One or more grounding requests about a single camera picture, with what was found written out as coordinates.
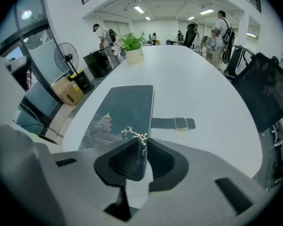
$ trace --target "cardboard box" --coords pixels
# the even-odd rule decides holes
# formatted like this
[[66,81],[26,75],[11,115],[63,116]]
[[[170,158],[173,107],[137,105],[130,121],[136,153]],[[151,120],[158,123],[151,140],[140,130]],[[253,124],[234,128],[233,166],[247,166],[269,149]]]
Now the cardboard box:
[[83,92],[76,82],[69,81],[66,77],[59,79],[52,89],[65,104],[71,106],[74,106],[83,97]]

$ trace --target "dark green notebook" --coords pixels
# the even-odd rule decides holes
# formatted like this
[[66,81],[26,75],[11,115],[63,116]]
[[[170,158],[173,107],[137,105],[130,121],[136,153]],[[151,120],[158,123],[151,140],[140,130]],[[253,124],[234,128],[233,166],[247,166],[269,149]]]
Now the dark green notebook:
[[152,85],[111,88],[90,122],[80,149],[131,139],[144,144],[150,135],[154,90]]

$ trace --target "pagoda illustration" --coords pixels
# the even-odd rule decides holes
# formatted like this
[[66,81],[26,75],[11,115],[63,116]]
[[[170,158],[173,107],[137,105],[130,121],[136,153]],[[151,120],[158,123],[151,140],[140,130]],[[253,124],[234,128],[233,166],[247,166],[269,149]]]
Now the pagoda illustration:
[[109,116],[109,113],[101,117],[99,121],[95,121],[97,116],[98,115],[95,115],[90,122],[83,141],[81,142],[80,149],[103,146],[123,140],[121,134],[117,135],[110,133],[112,130],[112,119]]

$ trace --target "table top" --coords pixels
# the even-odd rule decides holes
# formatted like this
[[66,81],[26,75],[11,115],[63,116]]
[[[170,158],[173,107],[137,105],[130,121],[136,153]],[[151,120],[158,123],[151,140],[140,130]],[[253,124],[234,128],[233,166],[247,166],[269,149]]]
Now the table top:
[[185,46],[142,48],[144,61],[122,62],[89,96],[63,139],[65,152],[75,151],[112,87],[153,85],[152,117],[186,117],[196,129],[151,129],[150,137],[211,152],[252,178],[262,163],[253,118],[231,83],[208,61]]

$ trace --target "gold branch design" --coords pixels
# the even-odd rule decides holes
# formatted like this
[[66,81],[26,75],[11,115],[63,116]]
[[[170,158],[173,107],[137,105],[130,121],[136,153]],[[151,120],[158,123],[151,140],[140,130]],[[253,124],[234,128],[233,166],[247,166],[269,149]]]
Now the gold branch design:
[[139,138],[139,139],[141,140],[141,143],[142,143],[143,145],[146,145],[146,143],[144,142],[144,140],[147,139],[147,133],[145,133],[145,134],[138,134],[138,133],[132,131],[132,127],[129,127],[129,126],[128,126],[128,128],[129,128],[129,130],[124,129],[124,130],[122,130],[121,132],[124,133],[125,136],[127,135],[127,132],[130,132],[130,133],[135,134],[135,136],[133,136],[133,138],[134,138],[134,137]]

